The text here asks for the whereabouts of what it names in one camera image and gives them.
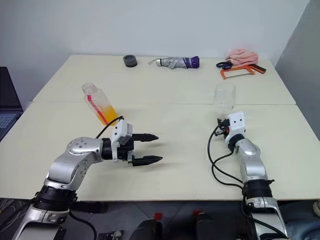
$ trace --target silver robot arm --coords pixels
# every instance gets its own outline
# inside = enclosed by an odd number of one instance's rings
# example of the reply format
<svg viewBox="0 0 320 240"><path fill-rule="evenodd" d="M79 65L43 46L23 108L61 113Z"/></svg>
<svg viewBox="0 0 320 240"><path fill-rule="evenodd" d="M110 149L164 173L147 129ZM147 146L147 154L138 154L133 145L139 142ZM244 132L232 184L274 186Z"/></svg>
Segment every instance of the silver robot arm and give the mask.
<svg viewBox="0 0 320 240"><path fill-rule="evenodd" d="M152 134L133 134L133 126L121 119L111 138L79 137L72 140L51 165L42 189L36 194L13 240L55 240L65 234L64 223L69 207L77 200L80 187L89 167L104 160L122 160L133 166L158 162L160 156L134 155L134 141L158 139Z"/></svg>
<svg viewBox="0 0 320 240"><path fill-rule="evenodd" d="M260 158L260 149L244 137L246 131L244 113L231 113L221 124L225 143L231 151L235 151L240 162L240 173L244 185L242 194L246 210L252 218L274 227L288 237L286 224L269 187L273 180L268 179L266 168ZM250 234L254 240L286 239L257 222L250 220L249 224L251 225Z"/></svg>

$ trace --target gray floor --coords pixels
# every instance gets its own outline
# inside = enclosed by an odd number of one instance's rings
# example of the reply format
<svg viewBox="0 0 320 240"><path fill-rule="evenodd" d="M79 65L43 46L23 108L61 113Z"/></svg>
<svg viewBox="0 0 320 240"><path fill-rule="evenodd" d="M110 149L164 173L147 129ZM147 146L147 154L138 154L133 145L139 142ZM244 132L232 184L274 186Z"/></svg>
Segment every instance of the gray floor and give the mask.
<svg viewBox="0 0 320 240"><path fill-rule="evenodd" d="M313 213L313 201L299 201L282 205L281 212L293 240L320 240L320 234L307 237L316 229L320 230L320 217ZM163 201L163 202L110 202L103 214L73 213L91 222L98 233L124 230L122 240L128 240L135 228L144 220L162 213L164 238L167 240L191 240L194 233L193 211L204 211L216 222L217 240L233 240L237 233L245 231L240 203L234 201ZM9 240L18 222L1 235ZM83 223L68 218L63 224L67 229L64 240L91 240L92 231Z"/></svg>

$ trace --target red strap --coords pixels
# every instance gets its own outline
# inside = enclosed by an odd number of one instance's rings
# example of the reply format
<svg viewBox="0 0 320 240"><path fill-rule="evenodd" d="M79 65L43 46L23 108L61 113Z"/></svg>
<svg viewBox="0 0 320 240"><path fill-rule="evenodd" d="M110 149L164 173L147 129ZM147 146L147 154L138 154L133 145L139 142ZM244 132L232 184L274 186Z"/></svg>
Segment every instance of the red strap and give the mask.
<svg viewBox="0 0 320 240"><path fill-rule="evenodd" d="M106 120L105 116L102 114L102 112L99 110L99 108L95 105L95 103L92 101L92 97L91 95L87 96L87 99L89 101L89 103L91 104L91 106L94 108L94 110L99 114L99 116L101 117L101 119L103 120L104 124L107 125L108 121Z"/></svg>

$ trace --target orange liquid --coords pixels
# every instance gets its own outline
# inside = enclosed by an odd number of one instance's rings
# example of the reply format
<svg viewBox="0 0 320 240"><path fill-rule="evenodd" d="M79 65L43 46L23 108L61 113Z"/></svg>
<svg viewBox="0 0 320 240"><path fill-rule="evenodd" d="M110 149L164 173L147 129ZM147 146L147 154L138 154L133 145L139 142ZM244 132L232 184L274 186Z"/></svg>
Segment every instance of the orange liquid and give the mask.
<svg viewBox="0 0 320 240"><path fill-rule="evenodd" d="M110 123L113 119L117 118L118 115L114 109L113 106L107 106L101 109L101 113L104 116L104 118L107 120L108 123ZM100 117L99 114L96 114L96 116L98 117L98 119L103 123L103 125L107 125L105 123L105 121Z"/></svg>

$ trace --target white wall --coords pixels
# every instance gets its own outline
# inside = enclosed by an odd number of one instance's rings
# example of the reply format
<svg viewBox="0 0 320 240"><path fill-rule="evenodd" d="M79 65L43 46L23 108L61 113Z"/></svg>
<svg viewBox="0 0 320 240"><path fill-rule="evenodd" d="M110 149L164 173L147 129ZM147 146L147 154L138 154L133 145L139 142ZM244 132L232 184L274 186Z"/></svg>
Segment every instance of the white wall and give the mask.
<svg viewBox="0 0 320 240"><path fill-rule="evenodd" d="M249 48L276 64L307 3L0 0L0 65L24 103L75 53L223 57Z"/></svg>

